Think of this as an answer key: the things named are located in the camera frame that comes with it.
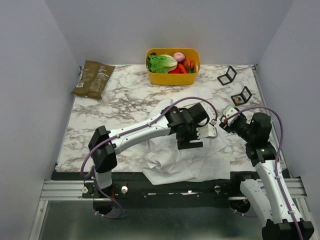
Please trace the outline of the white shirt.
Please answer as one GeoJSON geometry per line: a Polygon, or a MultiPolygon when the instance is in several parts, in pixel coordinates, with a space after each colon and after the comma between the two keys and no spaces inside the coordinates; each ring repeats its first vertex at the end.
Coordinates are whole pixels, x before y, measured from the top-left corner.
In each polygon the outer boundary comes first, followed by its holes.
{"type": "Polygon", "coordinates": [[[174,134],[148,140],[147,166],[142,172],[153,185],[228,180],[230,160],[218,155],[227,146],[225,136],[218,131],[216,139],[202,140],[203,147],[184,150],[177,148],[174,134]]]}

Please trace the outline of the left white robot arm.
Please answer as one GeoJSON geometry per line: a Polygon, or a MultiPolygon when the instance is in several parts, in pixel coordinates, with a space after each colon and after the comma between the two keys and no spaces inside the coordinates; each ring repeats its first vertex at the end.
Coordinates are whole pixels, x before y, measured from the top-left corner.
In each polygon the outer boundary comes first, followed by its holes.
{"type": "Polygon", "coordinates": [[[167,107],[160,114],[129,127],[107,130],[98,127],[89,144],[93,160],[93,191],[101,198],[112,192],[112,170],[118,165],[117,155],[142,142],[174,136],[178,150],[203,147],[199,130],[209,124],[210,117],[201,103],[189,108],[167,107]]]}

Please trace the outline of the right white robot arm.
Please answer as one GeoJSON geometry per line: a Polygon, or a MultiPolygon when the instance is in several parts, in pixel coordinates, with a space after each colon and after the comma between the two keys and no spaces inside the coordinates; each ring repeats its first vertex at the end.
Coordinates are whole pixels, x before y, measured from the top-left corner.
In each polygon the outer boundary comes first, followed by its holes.
{"type": "Polygon", "coordinates": [[[237,108],[228,106],[220,118],[220,125],[245,142],[246,155],[258,173],[257,180],[238,178],[230,183],[230,191],[245,195],[262,226],[264,240],[309,240],[314,226],[296,207],[283,177],[279,150],[269,141],[272,130],[271,117],[263,112],[253,114],[250,122],[237,108]]]}

